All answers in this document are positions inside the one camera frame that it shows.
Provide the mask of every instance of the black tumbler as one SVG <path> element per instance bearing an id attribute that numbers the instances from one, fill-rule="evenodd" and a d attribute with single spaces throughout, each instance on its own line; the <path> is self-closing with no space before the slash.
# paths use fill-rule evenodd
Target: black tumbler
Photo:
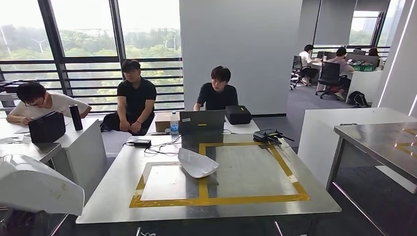
<path id="1" fill-rule="evenodd" d="M 78 106 L 75 104 L 69 105 L 69 111 L 71 112 L 72 121 L 74 122 L 75 130 L 82 130 L 83 124 L 81 123 L 80 112 Z"/>

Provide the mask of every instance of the white plastic object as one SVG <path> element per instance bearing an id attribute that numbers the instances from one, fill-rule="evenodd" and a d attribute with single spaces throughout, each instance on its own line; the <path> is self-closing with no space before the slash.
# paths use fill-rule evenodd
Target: white plastic object
<path id="1" fill-rule="evenodd" d="M 0 157 L 0 205 L 29 211 L 81 215 L 84 189 L 25 155 Z"/>
<path id="2" fill-rule="evenodd" d="M 203 178 L 219 169 L 219 163 L 196 152 L 180 148 L 178 160 L 182 167 L 194 178 Z"/>

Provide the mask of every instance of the black backpack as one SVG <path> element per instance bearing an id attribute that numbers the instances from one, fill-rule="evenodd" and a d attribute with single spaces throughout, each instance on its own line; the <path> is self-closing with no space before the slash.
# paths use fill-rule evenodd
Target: black backpack
<path id="1" fill-rule="evenodd" d="M 355 107 L 371 107 L 365 99 L 365 94 L 354 91 L 348 97 L 348 104 Z"/>

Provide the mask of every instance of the white t-shirt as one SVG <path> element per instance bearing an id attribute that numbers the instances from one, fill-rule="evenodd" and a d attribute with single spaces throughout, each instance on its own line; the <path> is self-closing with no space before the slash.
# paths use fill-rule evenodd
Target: white t-shirt
<path id="1" fill-rule="evenodd" d="M 24 102 L 19 102 L 15 109 L 10 112 L 11 115 L 20 116 L 20 117 L 30 117 L 36 118 L 48 114 L 49 112 L 61 112 L 66 117 L 71 117 L 71 112 L 69 111 L 69 105 L 76 104 L 78 106 L 78 111 L 83 113 L 89 106 L 81 101 L 78 101 L 67 95 L 48 92 L 52 98 L 52 107 L 50 109 L 38 108 L 38 107 L 27 107 Z"/>
<path id="2" fill-rule="evenodd" d="M 306 51 L 300 52 L 299 56 L 301 57 L 302 66 L 307 66 L 312 61 L 310 54 Z"/>

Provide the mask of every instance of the man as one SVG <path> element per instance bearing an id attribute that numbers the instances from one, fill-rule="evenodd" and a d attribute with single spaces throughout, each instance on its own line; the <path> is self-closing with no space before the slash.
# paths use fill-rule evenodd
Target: man
<path id="1" fill-rule="evenodd" d="M 125 60 L 121 71 L 126 80 L 118 86 L 117 112 L 106 115 L 103 124 L 109 130 L 145 135 L 155 116 L 155 85 L 141 77 L 141 65 L 136 60 Z"/>
<path id="2" fill-rule="evenodd" d="M 333 59 L 327 60 L 327 62 L 337 63 L 337 64 L 340 65 L 340 72 L 339 72 L 340 74 L 345 74 L 346 72 L 354 72 L 355 71 L 355 69 L 353 67 L 351 67 L 346 62 L 346 60 L 345 60 L 346 54 L 347 54 L 346 48 L 340 47 L 336 51 L 336 57 L 333 58 Z M 339 97 L 341 100 L 345 101 L 346 98 L 343 96 L 343 93 L 346 90 L 349 90 L 349 87 L 351 85 L 351 80 L 350 79 L 341 78 L 340 79 L 340 84 L 341 84 L 341 89 L 339 89 L 339 91 L 337 93 L 335 93 L 334 95 L 336 95 L 337 97 Z"/>
<path id="3" fill-rule="evenodd" d="M 227 67 L 218 66 L 211 72 L 211 83 L 201 86 L 194 111 L 199 111 L 206 103 L 206 110 L 224 110 L 226 106 L 238 104 L 236 88 L 228 85 L 230 70 Z"/>
<path id="4" fill-rule="evenodd" d="M 17 87 L 17 96 L 21 102 L 7 116 L 8 122 L 27 125 L 33 118 L 43 116 L 53 111 L 61 112 L 71 117 L 69 105 L 78 106 L 80 117 L 84 118 L 91 111 L 91 106 L 72 97 L 55 92 L 47 92 L 37 82 L 27 82 Z"/>

